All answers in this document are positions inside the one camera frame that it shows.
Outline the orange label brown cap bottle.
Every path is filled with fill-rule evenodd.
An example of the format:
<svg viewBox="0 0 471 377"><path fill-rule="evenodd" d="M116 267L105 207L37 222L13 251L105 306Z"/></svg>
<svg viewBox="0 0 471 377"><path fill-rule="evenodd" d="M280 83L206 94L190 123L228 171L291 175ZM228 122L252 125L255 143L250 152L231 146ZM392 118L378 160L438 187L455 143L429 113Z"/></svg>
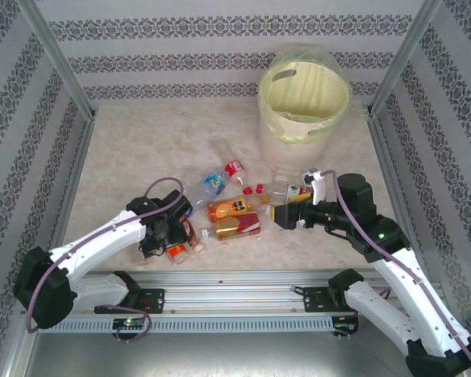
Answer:
<svg viewBox="0 0 471 377"><path fill-rule="evenodd" d="M188 249L183 243L168 247L166 255L173 265L179 265L189 257Z"/></svg>

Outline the brown chocolate drink bottle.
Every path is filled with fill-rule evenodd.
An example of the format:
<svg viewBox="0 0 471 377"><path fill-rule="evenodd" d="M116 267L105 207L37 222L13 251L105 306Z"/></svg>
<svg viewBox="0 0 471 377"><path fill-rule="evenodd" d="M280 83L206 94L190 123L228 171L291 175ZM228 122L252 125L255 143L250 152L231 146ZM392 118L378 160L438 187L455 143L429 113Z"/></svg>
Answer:
<svg viewBox="0 0 471 377"><path fill-rule="evenodd" d="M188 244L190 248L195 252L195 253L200 253L204 250L204 245L202 242L199 240L197 237L195 230L193 229L192 223L186 219L184 221L184 228L185 231L188 235Z"/></svg>

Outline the clear square plastic bottle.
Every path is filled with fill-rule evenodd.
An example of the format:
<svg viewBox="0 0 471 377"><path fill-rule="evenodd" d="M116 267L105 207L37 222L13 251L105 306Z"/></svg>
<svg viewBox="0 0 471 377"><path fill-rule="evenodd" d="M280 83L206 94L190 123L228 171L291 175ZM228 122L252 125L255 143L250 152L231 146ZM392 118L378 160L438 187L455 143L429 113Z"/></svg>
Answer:
<svg viewBox="0 0 471 377"><path fill-rule="evenodd" d="M272 181L280 185L298 185L301 182L300 174L295 170L276 168L273 171Z"/></svg>

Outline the red gold label tea bottle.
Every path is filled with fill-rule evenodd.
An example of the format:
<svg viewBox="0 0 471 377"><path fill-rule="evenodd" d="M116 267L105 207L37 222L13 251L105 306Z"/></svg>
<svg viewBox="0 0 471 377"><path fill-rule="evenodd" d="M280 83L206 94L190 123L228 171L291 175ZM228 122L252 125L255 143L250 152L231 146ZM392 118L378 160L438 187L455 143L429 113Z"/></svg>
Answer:
<svg viewBox="0 0 471 377"><path fill-rule="evenodd" d="M260 231L261 222L258 214L249 212L215 221L209 228L201 230L201 236L203 239L216 238L225 241L257 235Z"/></svg>

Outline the orange juice bottle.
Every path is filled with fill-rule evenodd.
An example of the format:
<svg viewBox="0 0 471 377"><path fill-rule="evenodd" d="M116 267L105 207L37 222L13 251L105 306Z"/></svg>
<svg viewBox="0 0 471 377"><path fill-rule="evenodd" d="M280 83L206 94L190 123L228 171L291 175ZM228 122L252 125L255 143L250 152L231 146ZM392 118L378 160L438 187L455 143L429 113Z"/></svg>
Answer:
<svg viewBox="0 0 471 377"><path fill-rule="evenodd" d="M265 204L269 204L269 197L267 195L259 196L251 194L212 202L206 206L206 209L210 222L216 222L221 219L256 211Z"/></svg>

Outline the blue label water bottle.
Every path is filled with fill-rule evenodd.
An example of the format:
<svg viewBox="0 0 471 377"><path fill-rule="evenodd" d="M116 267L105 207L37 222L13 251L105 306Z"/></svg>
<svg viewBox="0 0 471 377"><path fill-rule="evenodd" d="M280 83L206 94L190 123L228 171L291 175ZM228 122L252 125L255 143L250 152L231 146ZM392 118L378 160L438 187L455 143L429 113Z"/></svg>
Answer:
<svg viewBox="0 0 471 377"><path fill-rule="evenodd" d="M229 183L229 176L222 168L203 173L187 184L185 195L192 205L192 212L198 212L219 197Z"/></svg>

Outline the red label cola bottle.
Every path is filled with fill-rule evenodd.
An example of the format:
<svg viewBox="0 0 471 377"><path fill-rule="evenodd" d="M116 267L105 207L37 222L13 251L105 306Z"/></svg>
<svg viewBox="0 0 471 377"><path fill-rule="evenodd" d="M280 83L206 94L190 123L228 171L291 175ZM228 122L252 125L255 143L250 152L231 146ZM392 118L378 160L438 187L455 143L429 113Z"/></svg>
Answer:
<svg viewBox="0 0 471 377"><path fill-rule="evenodd" d="M225 165L225 172L231 182L244 186L247 181L247 173L243 164L238 159L233 159Z"/></svg>

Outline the clear unlabelled plastic bottle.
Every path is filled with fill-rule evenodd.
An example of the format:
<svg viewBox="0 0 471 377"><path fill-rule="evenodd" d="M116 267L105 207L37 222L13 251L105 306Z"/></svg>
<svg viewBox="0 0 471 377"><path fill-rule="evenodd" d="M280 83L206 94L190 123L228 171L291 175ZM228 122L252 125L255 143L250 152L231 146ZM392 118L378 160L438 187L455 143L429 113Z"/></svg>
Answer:
<svg viewBox="0 0 471 377"><path fill-rule="evenodd" d="M247 163L251 160L251 154L247 154L247 150L240 150L223 138L215 139L213 141L213 148L224 164L236 159L241 163Z"/></svg>

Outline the cream plastic bin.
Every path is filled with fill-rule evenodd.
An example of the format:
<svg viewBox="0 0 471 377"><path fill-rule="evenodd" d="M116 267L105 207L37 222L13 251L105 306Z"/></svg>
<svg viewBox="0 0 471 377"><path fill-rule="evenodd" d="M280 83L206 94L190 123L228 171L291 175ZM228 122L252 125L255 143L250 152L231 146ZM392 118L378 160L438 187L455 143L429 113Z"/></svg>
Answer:
<svg viewBox="0 0 471 377"><path fill-rule="evenodd" d="M326 148L327 142L332 134L311 144L286 144L279 141L264 124L261 112L259 131L259 148L262 160L273 170L283 168L295 171L302 171L309 167L314 167L322 155L323 150Z"/></svg>

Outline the grey metal panel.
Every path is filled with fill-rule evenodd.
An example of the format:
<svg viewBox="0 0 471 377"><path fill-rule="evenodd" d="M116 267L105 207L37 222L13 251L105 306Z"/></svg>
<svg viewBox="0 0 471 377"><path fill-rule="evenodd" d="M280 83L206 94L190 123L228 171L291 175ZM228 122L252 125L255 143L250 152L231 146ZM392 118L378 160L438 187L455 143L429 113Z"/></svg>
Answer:
<svg viewBox="0 0 471 377"><path fill-rule="evenodd" d="M158 334L121 344L109 334L19 331L1 377L412 377L376 328L327 332Z"/></svg>

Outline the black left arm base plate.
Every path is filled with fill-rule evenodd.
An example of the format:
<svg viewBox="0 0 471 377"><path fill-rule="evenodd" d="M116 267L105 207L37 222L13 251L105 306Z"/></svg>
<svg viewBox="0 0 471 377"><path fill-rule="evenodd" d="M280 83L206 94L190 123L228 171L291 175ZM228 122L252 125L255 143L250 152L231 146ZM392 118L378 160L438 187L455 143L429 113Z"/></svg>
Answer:
<svg viewBox="0 0 471 377"><path fill-rule="evenodd" d="M149 314L160 314L163 311L165 302L165 291L163 289L140 289L130 291L124 299L113 306L123 307L123 309L110 308L109 305L95 306L95 314L131 313L131 309Z"/></svg>

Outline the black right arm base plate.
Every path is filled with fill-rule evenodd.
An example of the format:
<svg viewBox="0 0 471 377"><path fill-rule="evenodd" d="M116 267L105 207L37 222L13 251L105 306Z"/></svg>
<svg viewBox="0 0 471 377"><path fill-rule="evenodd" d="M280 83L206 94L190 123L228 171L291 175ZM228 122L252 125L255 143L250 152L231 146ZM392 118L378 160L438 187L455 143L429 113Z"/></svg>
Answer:
<svg viewBox="0 0 471 377"><path fill-rule="evenodd" d="M354 313L343 298L335 295L328 287L303 287L301 289L306 313Z"/></svg>

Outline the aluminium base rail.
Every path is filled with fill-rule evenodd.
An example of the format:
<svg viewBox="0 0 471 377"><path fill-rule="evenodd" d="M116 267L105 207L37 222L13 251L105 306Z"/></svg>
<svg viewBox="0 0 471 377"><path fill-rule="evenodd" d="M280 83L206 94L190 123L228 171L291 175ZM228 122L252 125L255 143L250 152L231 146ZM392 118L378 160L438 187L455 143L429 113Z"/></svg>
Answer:
<svg viewBox="0 0 471 377"><path fill-rule="evenodd" d="M87 277L110 273L89 273ZM299 287L327 287L336 270L239 271L239 272L139 272L128 273L143 289L163 289L162 315L247 315L259 313L306 313ZM95 314L91 309L72 311ZM95 314L123 317L139 313Z"/></svg>

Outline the aluminium frame post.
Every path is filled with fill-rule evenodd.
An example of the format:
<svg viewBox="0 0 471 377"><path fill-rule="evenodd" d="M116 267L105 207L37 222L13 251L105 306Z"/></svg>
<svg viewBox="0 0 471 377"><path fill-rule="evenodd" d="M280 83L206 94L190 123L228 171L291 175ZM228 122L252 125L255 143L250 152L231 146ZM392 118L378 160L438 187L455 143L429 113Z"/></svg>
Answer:
<svg viewBox="0 0 471 377"><path fill-rule="evenodd" d="M371 103L363 107L367 118L372 118L381 111L383 104L393 90L393 87L396 85L402 70L410 60L412 53L418 45L418 41L440 6L441 1L442 0L423 0L422 6L412 21L411 26L409 27L400 48L396 52L392 63L389 65L389 69L382 79Z"/></svg>
<svg viewBox="0 0 471 377"><path fill-rule="evenodd" d="M53 66L63 79L78 109L82 111L83 116L86 118L93 116L95 109L91 105L64 51L61 49L49 23L42 15L36 0L16 0L16 2L33 32L37 35Z"/></svg>

